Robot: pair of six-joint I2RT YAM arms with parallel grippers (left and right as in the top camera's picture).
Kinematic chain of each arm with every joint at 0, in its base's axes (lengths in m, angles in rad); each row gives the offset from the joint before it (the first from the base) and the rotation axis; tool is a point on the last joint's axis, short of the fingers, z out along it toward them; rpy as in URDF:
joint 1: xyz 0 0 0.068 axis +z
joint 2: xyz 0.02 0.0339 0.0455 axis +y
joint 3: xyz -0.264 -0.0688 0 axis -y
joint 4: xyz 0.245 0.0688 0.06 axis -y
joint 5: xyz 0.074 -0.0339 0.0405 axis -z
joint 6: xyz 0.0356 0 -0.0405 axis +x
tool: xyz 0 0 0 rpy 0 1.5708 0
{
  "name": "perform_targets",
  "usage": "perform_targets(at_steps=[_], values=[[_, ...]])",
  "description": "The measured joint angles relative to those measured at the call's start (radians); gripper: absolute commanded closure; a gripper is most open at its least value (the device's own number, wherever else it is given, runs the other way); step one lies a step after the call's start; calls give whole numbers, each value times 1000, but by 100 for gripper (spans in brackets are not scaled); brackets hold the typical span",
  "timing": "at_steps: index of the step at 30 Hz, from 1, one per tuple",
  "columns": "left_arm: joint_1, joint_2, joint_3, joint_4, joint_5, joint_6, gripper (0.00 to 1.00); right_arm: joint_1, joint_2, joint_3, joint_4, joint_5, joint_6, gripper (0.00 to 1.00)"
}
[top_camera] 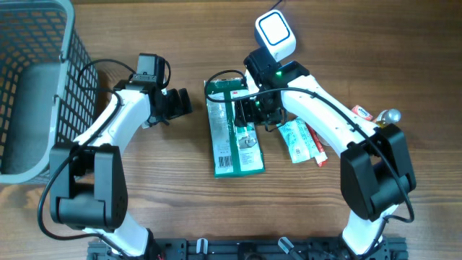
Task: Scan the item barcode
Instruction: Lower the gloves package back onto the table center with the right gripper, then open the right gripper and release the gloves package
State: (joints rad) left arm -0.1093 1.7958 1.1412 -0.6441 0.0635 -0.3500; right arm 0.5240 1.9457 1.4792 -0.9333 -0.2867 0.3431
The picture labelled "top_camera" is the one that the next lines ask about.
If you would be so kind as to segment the yellow oil bottle grey cap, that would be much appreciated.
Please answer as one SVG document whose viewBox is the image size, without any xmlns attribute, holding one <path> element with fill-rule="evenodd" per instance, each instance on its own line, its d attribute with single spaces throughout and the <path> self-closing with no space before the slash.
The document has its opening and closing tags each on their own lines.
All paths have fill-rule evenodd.
<svg viewBox="0 0 462 260">
<path fill-rule="evenodd" d="M 382 111 L 373 121 L 380 128 L 384 128 L 389 124 L 396 124 L 401 120 L 401 112 L 398 109 L 392 108 Z"/>
</svg>

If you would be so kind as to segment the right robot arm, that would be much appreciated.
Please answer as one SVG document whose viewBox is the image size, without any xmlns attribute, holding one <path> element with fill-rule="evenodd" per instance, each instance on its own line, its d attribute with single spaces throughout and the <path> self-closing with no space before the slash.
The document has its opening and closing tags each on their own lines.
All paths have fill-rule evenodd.
<svg viewBox="0 0 462 260">
<path fill-rule="evenodd" d="M 296 61 L 281 65 L 268 48 L 244 59 L 245 86 L 256 92 L 235 103 L 235 124 L 281 126 L 288 113 L 317 131 L 340 158 L 340 187 L 351 209 L 341 234 L 352 259 L 366 259 L 381 243 L 390 220 L 410 223 L 409 193 L 417 186 L 406 137 L 397 125 L 380 127 L 354 114 L 329 95 Z"/>
</svg>

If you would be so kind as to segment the red toothpaste tube box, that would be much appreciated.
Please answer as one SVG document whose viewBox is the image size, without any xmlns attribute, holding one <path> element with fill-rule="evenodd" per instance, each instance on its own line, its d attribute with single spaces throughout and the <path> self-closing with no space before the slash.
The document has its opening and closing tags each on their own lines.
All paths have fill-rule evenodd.
<svg viewBox="0 0 462 260">
<path fill-rule="evenodd" d="M 311 134 L 311 137 L 313 138 L 313 141 L 315 142 L 315 145 L 317 147 L 317 150 L 319 151 L 319 155 L 316 155 L 315 156 L 315 161 L 318 165 L 319 168 L 322 168 L 323 166 L 326 165 L 327 161 L 328 161 L 328 157 L 324 151 L 324 148 L 316 134 L 316 132 L 314 131 L 314 129 L 307 125 L 307 128 L 308 128 L 308 131 L 310 132 Z"/>
</svg>

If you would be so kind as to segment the green glove package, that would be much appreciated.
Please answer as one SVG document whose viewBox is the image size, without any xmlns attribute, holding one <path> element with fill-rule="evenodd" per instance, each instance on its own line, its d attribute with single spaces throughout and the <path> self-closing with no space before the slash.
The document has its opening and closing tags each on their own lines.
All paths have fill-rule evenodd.
<svg viewBox="0 0 462 260">
<path fill-rule="evenodd" d="M 215 178 L 235 178 L 265 171 L 263 153 L 258 142 L 256 127 L 249 123 L 245 127 L 235 125 L 233 103 L 225 99 L 238 98 L 249 93 L 241 79 L 217 79 L 204 84 L 207 100 Z"/>
</svg>

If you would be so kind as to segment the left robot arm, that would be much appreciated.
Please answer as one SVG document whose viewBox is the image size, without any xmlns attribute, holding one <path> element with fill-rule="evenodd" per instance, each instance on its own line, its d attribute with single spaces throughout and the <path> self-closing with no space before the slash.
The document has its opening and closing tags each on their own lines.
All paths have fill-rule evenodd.
<svg viewBox="0 0 462 260">
<path fill-rule="evenodd" d="M 95 122 L 71 143 L 50 151 L 51 177 L 40 197 L 38 226 L 48 237 L 62 241 L 45 227 L 43 205 L 50 201 L 51 219 L 76 230 L 68 240 L 95 237 L 115 259 L 163 259 L 152 231 L 128 213 L 128 189 L 122 155 L 137 129 L 191 113 L 186 89 L 171 89 L 171 67 L 157 54 L 139 54 L 128 79 L 108 92 L 111 100 Z"/>
</svg>

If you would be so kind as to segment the light green wipes packet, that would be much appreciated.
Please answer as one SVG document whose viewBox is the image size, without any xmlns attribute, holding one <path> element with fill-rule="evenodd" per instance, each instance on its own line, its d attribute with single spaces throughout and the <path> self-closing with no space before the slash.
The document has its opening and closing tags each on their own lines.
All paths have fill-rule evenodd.
<svg viewBox="0 0 462 260">
<path fill-rule="evenodd" d="M 285 124 L 280 123 L 277 127 L 288 147 L 293 163 L 302 163 L 321 154 L 306 123 L 301 118 Z"/>
</svg>

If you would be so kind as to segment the green lid jar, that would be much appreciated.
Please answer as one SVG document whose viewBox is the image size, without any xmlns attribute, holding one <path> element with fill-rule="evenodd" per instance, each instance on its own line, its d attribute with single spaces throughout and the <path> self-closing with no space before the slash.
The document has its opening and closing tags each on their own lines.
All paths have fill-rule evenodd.
<svg viewBox="0 0 462 260">
<path fill-rule="evenodd" d="M 330 147 L 330 144 L 320 135 L 318 135 L 318 139 L 322 145 Z"/>
</svg>

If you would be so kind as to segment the red tissue pack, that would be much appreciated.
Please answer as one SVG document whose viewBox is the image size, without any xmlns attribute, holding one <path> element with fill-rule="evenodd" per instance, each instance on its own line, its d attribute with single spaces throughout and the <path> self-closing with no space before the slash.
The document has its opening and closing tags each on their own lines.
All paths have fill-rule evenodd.
<svg viewBox="0 0 462 260">
<path fill-rule="evenodd" d="M 358 115 L 359 117 L 365 119 L 366 121 L 371 121 L 373 119 L 373 116 L 360 105 L 355 105 L 352 108 L 352 112 Z"/>
</svg>

